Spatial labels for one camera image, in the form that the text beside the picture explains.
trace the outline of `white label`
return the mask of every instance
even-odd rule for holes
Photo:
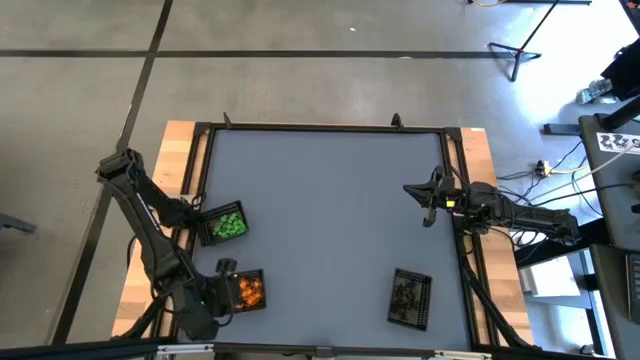
[[[627,151],[627,154],[640,155],[640,136],[630,134],[596,133],[600,151],[623,152],[632,143],[636,147]]]

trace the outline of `wooden plank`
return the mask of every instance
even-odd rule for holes
[[[462,128],[462,143],[469,179],[497,186],[489,141],[484,129]],[[490,231],[481,236],[491,298],[518,335],[533,344],[533,334],[520,288],[510,240],[503,234]],[[507,345],[501,338],[501,345]]]
[[[152,180],[170,196],[180,195],[194,127],[194,121],[169,121],[167,123]],[[129,330],[136,319],[142,315],[144,309],[151,304],[149,285],[140,260],[140,246],[136,243],[116,319],[111,330],[112,336],[120,335]]]

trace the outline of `green food pieces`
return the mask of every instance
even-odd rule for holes
[[[213,229],[213,235],[223,239],[230,239],[247,232],[247,225],[237,213],[223,215],[220,222]]]

